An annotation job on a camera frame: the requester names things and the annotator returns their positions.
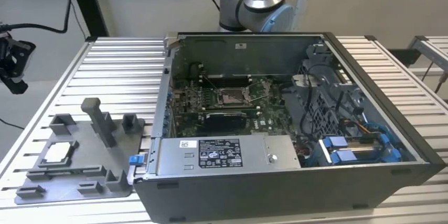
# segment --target rear case panel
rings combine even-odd
[[[184,33],[180,38],[201,35],[208,37],[222,34]],[[153,222],[205,221],[373,208],[400,188],[421,184],[445,167],[441,158],[332,33],[225,33],[225,36],[232,35],[273,36],[274,39],[284,37],[288,40],[293,36],[321,36],[424,162],[313,167],[230,175],[229,172],[220,175],[217,171],[213,175],[174,175],[161,178],[154,173],[161,140],[154,138],[146,175],[134,181],[136,192]],[[157,110],[164,104],[165,97],[158,97]],[[156,128],[158,132],[157,124],[161,123],[154,121],[152,130]]]

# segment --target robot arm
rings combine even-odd
[[[220,31],[289,31],[293,11],[285,0],[220,0]]]

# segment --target blue latch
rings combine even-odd
[[[345,137],[342,136],[326,136],[324,139],[324,145],[326,148],[345,148],[348,143]]]
[[[401,153],[397,149],[392,148],[389,151],[389,155],[382,157],[381,160],[386,163],[396,163],[401,160]]]
[[[142,165],[145,161],[145,155],[132,155],[129,157],[129,165]]]

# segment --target slotted aluminum surface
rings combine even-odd
[[[338,37],[338,40],[448,162],[448,112],[440,99],[421,87],[421,83],[378,43],[364,37]],[[4,171],[0,178],[0,222],[150,222],[136,193],[128,198],[26,206],[16,206],[13,198],[14,188],[21,186],[25,171],[32,167],[49,137],[46,126],[52,115],[70,113],[74,120],[88,120],[78,109],[84,97],[100,97],[101,109],[109,111],[113,118],[124,113],[137,113],[145,119],[141,151],[148,150],[161,66],[161,39],[100,38],[94,43],[85,44],[48,97],[48,105],[44,104],[37,111],[12,151],[0,163],[0,172]],[[421,186],[398,190],[374,209],[213,223],[324,222],[317,218],[325,218],[325,223],[444,222],[448,220],[448,169]]]
[[[426,36],[426,39],[448,55],[448,36]]]

